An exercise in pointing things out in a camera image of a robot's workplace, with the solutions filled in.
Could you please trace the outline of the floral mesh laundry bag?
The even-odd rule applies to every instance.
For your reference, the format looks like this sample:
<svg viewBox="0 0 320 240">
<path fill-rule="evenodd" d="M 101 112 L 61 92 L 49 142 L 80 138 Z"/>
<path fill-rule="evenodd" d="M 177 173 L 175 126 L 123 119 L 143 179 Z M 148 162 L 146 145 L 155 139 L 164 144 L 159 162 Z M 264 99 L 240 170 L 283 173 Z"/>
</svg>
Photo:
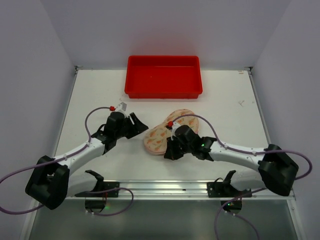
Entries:
<svg viewBox="0 0 320 240">
<path fill-rule="evenodd" d="M 161 124 L 150 129 L 144 136 L 143 144 L 145 149 L 153 155 L 164 155 L 167 149 L 167 138 L 171 136 L 171 131 L 166 125 L 177 117 L 194 114 L 189 109 L 178 109 L 173 111 Z M 184 116 L 175 123 L 189 126 L 196 134 L 199 132 L 199 120 L 195 116 Z"/>
</svg>

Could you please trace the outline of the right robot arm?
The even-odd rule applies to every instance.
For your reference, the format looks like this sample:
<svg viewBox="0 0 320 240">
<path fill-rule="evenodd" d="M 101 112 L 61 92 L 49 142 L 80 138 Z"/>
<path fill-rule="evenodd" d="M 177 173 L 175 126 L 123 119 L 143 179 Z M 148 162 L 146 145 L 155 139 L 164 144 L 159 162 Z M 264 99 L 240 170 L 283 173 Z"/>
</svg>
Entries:
<svg viewBox="0 0 320 240">
<path fill-rule="evenodd" d="M 214 137 L 200 137 L 187 125 L 173 128 L 166 144 L 165 159 L 174 161 L 191 154 L 199 160 L 245 167 L 245 171 L 230 171 L 225 178 L 226 184 L 239 192 L 266 188 L 286 197 L 299 170 L 298 165 L 277 145 L 249 148 L 219 143 Z"/>
</svg>

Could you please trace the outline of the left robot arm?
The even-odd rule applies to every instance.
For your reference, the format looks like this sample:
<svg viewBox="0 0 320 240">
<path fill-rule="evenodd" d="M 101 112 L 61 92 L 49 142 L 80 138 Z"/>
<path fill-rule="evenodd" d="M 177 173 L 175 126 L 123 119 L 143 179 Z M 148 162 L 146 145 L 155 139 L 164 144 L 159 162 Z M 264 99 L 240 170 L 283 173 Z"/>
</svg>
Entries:
<svg viewBox="0 0 320 240">
<path fill-rule="evenodd" d="M 81 193 L 101 194 L 104 177 L 93 170 L 72 176 L 88 162 L 105 155 L 121 138 L 131 139 L 148 130 L 134 113 L 112 112 L 87 142 L 63 155 L 41 157 L 25 187 L 25 193 L 50 210 L 56 209 L 67 197 Z"/>
</svg>

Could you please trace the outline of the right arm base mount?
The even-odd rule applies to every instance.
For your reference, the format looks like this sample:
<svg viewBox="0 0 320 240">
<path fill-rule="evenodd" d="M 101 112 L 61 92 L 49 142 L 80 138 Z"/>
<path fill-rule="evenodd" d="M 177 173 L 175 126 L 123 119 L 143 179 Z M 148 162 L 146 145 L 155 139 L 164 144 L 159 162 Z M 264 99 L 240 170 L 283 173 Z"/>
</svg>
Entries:
<svg viewBox="0 0 320 240">
<path fill-rule="evenodd" d="M 231 185 L 231 179 L 235 175 L 236 170 L 231 170 L 228 172 L 226 177 L 222 179 L 221 177 L 217 178 L 215 181 L 206 183 L 207 195 L 209 198 L 235 198 L 242 194 L 247 194 L 245 198 L 252 197 L 252 191 L 242 190 L 239 191 Z M 238 214 L 242 209 L 243 203 L 242 198 L 238 198 L 233 202 L 226 204 L 223 209 L 231 214 Z"/>
</svg>

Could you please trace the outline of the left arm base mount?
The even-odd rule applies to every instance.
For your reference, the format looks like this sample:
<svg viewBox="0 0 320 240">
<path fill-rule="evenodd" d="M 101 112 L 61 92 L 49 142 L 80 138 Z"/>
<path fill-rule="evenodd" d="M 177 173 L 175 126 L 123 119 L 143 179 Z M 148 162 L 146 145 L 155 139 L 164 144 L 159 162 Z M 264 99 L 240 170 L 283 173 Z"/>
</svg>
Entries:
<svg viewBox="0 0 320 240">
<path fill-rule="evenodd" d="M 119 190 L 114 190 L 110 192 L 102 192 L 106 190 L 111 190 L 120 187 L 118 181 L 105 181 L 104 177 L 93 170 L 86 170 L 83 174 L 85 177 L 93 177 L 96 180 L 91 190 L 81 190 L 78 191 L 74 196 L 83 198 L 101 198 L 101 200 L 85 200 L 84 207 L 87 211 L 92 213 L 101 213 L 107 206 L 108 195 L 110 198 L 117 198 L 119 195 Z"/>
</svg>

